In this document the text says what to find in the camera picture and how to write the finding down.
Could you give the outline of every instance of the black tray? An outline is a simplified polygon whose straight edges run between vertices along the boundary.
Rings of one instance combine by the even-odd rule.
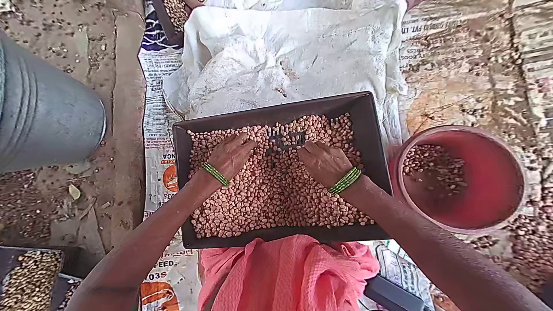
[[[158,20],[161,24],[161,28],[163,28],[163,32],[167,37],[167,42],[169,42],[170,44],[176,44],[180,48],[182,48],[184,44],[184,33],[176,31],[175,26],[171,22],[171,18],[169,17],[169,14],[165,9],[163,0],[152,0],[152,4],[154,6],[156,14],[158,15]],[[188,15],[190,15],[192,9],[187,7],[186,11],[188,12]]]
[[[179,189],[188,182],[190,172],[190,151],[192,140],[187,130],[207,132],[216,129],[241,128],[252,125],[269,125],[276,122],[286,124],[305,115],[326,115],[336,118],[346,112],[350,113],[353,144],[361,152],[365,166],[365,175],[388,194],[392,194],[388,165],[384,155],[378,117],[370,92],[359,92],[347,95],[325,97],[322,99],[287,103],[265,108],[228,113],[206,118],[198,118],[175,123],[173,137],[175,144],[177,176]],[[182,242],[187,248],[235,247],[245,246],[260,237],[264,241],[282,237],[305,234],[321,243],[333,241],[366,241],[389,239],[390,236],[378,225],[361,226],[356,222],[352,226],[334,227],[275,227],[242,233],[237,237],[209,237],[198,239],[190,218],[182,225]]]
[[[75,283],[81,283],[82,279],[60,273],[56,279],[56,283],[52,290],[52,302],[50,303],[50,311],[58,311],[61,304],[65,301],[65,294]]]
[[[63,265],[65,264],[67,258],[63,251],[56,250],[56,249],[50,249],[50,248],[35,248],[35,247],[12,247],[12,246],[0,246],[0,282],[2,282],[2,285],[0,286],[0,296],[3,292],[3,283],[6,280],[6,277],[10,273],[10,271],[19,266],[19,262],[17,261],[17,258],[20,255],[23,255],[29,251],[44,251],[44,252],[57,252],[61,256],[61,262],[60,262],[60,271],[63,268]],[[53,286],[53,293],[52,293],[52,302],[59,300],[59,296],[56,296],[56,291],[54,290],[58,285],[59,277],[54,282]],[[56,311],[58,309],[58,306],[55,305],[55,303],[50,303],[50,310]]]

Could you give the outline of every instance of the pink garment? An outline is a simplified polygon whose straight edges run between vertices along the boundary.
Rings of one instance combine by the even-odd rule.
[[[344,242],[337,249],[295,235],[202,250],[205,284],[198,308],[204,310],[224,280],[213,311],[359,310],[357,299],[365,279],[378,273],[378,260],[358,242]]]

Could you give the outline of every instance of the bangle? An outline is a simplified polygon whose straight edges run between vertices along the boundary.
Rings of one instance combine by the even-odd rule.
[[[206,171],[210,172],[210,174],[213,175],[213,177],[215,177],[219,182],[221,182],[223,186],[228,187],[228,180],[211,164],[206,162],[202,165],[202,167],[205,168]]]
[[[354,167],[344,176],[342,179],[340,179],[339,182],[337,182],[334,186],[332,186],[328,192],[331,194],[339,194],[340,192],[346,190],[351,184],[353,184],[359,176],[361,176],[361,170]]]

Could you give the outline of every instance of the bucket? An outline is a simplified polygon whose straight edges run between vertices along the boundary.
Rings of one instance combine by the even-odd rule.
[[[105,129],[96,93],[0,32],[0,172],[80,162]]]
[[[433,144],[465,161],[464,191],[437,198],[428,183],[403,175],[411,147]],[[467,126],[429,128],[412,136],[390,165],[394,194],[446,230],[483,234],[509,220],[524,196],[524,174],[509,148],[488,132]]]

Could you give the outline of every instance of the grey barrel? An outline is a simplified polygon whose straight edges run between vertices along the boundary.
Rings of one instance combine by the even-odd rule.
[[[0,172],[80,162],[105,130],[94,91],[0,32]]]

